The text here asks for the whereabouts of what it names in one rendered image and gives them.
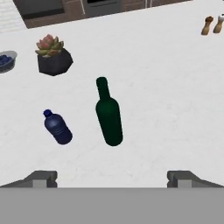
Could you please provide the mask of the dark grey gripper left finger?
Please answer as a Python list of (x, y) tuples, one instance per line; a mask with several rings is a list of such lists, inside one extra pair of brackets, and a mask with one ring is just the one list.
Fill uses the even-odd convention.
[(1, 185), (1, 188), (57, 188), (57, 177), (56, 171), (34, 171), (24, 179)]

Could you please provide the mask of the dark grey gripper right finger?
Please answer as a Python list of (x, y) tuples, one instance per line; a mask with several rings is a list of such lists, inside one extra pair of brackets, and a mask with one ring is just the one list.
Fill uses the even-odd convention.
[(168, 171), (167, 172), (167, 187), (174, 188), (223, 188), (223, 185), (218, 185), (201, 178), (198, 178), (191, 171)]

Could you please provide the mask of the dark blue plastic bottle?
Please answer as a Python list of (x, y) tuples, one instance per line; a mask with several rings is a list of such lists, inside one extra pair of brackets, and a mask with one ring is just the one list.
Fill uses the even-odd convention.
[(68, 144), (73, 139), (73, 134), (67, 127), (61, 115), (54, 114), (50, 109), (43, 112), (45, 128), (52, 134), (58, 144)]

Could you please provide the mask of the dark green glass bottle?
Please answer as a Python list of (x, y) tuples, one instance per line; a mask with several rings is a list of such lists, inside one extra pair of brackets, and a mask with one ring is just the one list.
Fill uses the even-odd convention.
[(95, 111), (105, 142), (109, 146), (117, 146), (123, 140), (123, 130), (118, 102), (110, 96), (108, 81), (105, 77), (96, 79), (99, 101)]

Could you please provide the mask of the grey bowl of blueberries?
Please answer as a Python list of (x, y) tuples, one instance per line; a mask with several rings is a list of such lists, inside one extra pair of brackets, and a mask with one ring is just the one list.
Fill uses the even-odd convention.
[(15, 51), (0, 52), (0, 74), (14, 68), (17, 56), (18, 54)]

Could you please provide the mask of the succulent in black pot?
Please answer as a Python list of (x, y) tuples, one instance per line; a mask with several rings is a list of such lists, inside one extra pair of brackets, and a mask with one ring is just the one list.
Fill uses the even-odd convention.
[(38, 70), (42, 74), (57, 76), (68, 71), (74, 63), (71, 53), (58, 37), (47, 34), (37, 44)]

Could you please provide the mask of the brown wooden pepper mill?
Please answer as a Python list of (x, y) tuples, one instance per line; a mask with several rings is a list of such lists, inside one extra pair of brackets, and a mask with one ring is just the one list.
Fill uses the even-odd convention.
[(205, 19), (205, 24), (204, 24), (204, 27), (202, 28), (202, 31), (201, 31), (201, 34), (203, 36), (206, 36), (208, 33), (209, 33), (209, 30), (210, 30), (210, 24), (214, 21), (214, 18), (209, 16), (209, 17), (206, 17)]

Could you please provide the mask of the wooden salt mill white top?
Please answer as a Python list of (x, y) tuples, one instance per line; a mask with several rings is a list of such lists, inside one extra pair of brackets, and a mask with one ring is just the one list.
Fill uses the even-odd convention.
[(213, 29), (213, 33), (215, 33), (215, 34), (220, 33), (223, 23), (224, 23), (224, 14), (221, 14), (220, 16), (218, 16), (218, 21), (217, 21), (216, 26)]

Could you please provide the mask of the brown cupboard run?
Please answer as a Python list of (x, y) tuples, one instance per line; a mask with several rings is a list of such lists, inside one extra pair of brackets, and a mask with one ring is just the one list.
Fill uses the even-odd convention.
[(28, 29), (192, 0), (12, 0)]

